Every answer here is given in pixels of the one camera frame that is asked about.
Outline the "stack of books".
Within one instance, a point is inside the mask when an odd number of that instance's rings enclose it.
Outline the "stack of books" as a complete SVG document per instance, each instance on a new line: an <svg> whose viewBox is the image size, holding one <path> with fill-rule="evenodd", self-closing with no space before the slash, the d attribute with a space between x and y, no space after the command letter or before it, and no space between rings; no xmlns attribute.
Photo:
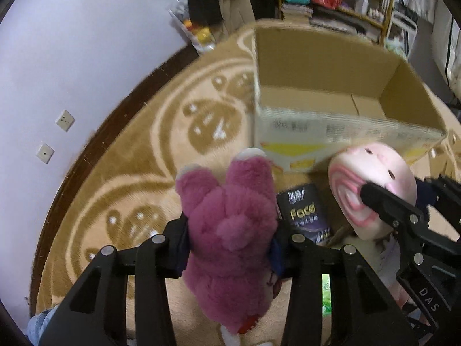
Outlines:
<svg viewBox="0 0 461 346"><path fill-rule="evenodd" d="M309 20L313 16L313 9L308 5L290 4L283 2L281 5L283 20Z"/></svg>

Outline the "wooden shelf unit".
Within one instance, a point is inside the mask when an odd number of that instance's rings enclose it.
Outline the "wooden shelf unit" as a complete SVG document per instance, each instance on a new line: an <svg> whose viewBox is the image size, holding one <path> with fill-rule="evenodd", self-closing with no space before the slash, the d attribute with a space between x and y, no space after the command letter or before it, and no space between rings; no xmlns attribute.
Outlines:
<svg viewBox="0 0 461 346"><path fill-rule="evenodd" d="M281 5L286 0L278 0L278 16L283 20ZM395 0L342 0L335 10L324 8L310 0L313 9L309 20L287 20L309 23L313 26L358 34L379 45L384 43L392 17Z"/></svg>

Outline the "magenta plush bear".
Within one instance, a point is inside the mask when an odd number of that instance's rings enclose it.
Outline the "magenta plush bear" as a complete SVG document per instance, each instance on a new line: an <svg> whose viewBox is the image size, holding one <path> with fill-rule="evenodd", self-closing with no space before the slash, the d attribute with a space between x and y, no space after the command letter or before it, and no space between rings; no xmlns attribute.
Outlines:
<svg viewBox="0 0 461 346"><path fill-rule="evenodd" d="M270 160L247 148L232 159L223 183L191 165L178 173L175 188L191 243L184 283L206 317L242 334L267 313L278 279L268 258L278 226Z"/></svg>

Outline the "open cardboard box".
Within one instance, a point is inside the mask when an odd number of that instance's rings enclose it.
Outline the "open cardboard box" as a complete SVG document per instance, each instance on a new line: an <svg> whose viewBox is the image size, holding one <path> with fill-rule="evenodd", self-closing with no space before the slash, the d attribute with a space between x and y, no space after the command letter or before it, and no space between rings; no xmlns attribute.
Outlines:
<svg viewBox="0 0 461 346"><path fill-rule="evenodd" d="M413 163L446 135L414 69L356 36L257 27L254 142L284 172L313 172L347 148L381 142Z"/></svg>

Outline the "lower white wall socket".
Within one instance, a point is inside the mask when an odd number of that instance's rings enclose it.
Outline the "lower white wall socket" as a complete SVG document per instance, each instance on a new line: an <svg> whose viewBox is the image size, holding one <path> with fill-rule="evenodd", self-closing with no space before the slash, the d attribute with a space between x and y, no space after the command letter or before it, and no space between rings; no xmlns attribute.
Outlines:
<svg viewBox="0 0 461 346"><path fill-rule="evenodd" d="M36 157L39 158L42 163L48 164L50 159L53 157L55 150L49 145L43 143L37 150Z"/></svg>

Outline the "pink round plush pillow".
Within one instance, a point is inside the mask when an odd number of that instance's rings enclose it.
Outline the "pink round plush pillow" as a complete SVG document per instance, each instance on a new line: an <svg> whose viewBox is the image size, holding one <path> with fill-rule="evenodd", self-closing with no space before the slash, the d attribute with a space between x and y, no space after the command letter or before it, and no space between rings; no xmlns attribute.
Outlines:
<svg viewBox="0 0 461 346"><path fill-rule="evenodd" d="M328 167L331 192L357 236L384 238L392 224L376 208L386 198L398 197L414 206L416 178L395 149L383 143L354 146L335 155Z"/></svg>

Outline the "white rolling cart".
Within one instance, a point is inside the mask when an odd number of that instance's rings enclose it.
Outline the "white rolling cart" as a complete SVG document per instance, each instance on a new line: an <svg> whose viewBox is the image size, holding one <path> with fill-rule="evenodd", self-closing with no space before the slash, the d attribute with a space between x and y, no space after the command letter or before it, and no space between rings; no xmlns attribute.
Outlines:
<svg viewBox="0 0 461 346"><path fill-rule="evenodd" d="M384 39L384 47L407 59L416 39L417 22L418 15L413 10L396 2Z"/></svg>

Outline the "white wall socket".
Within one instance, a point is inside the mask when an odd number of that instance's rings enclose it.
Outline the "white wall socket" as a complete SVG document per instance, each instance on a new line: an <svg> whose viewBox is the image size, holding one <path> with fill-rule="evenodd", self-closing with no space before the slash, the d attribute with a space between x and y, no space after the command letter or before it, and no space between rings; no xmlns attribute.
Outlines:
<svg viewBox="0 0 461 346"><path fill-rule="evenodd" d="M75 122L75 118L67 111L63 110L56 120L56 125L67 132Z"/></svg>
<svg viewBox="0 0 461 346"><path fill-rule="evenodd" d="M43 143L37 150L36 157L39 158L42 163L48 164L50 159L53 157L55 150L49 145Z"/></svg>

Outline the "clear plastic bag of toys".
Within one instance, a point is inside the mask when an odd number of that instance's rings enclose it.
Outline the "clear plastic bag of toys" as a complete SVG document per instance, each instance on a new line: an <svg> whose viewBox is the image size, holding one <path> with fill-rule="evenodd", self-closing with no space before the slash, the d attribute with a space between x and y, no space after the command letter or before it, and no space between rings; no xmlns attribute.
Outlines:
<svg viewBox="0 0 461 346"><path fill-rule="evenodd" d="M188 39L199 55L212 51L216 41L209 27L193 23L190 18L188 4L175 0L169 9L174 26Z"/></svg>

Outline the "beige hanging trousers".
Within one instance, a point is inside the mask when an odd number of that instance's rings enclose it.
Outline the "beige hanging trousers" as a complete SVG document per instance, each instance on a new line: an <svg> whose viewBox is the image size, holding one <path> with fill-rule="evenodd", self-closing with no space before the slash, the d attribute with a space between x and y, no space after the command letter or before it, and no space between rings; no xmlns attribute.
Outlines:
<svg viewBox="0 0 461 346"><path fill-rule="evenodd" d="M213 32L218 42L228 39L246 24L256 21L250 0L220 0L222 22Z"/></svg>

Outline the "green tissue pack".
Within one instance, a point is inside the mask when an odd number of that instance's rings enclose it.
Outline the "green tissue pack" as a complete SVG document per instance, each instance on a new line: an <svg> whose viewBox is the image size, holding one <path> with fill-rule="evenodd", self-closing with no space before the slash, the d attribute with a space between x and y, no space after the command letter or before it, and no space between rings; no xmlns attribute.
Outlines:
<svg viewBox="0 0 461 346"><path fill-rule="evenodd" d="M331 307L332 307L332 300L331 300L331 288L330 288L330 275L323 274L322 275L322 311L323 316L331 315Z"/></svg>

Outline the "upper white wall socket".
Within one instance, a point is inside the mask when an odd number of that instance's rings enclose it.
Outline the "upper white wall socket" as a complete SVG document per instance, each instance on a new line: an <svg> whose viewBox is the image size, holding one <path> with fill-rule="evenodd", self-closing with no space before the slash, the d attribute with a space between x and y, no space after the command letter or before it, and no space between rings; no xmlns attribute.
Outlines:
<svg viewBox="0 0 461 346"><path fill-rule="evenodd" d="M63 110L56 120L56 125L67 132L75 122L75 118L67 111Z"/></svg>

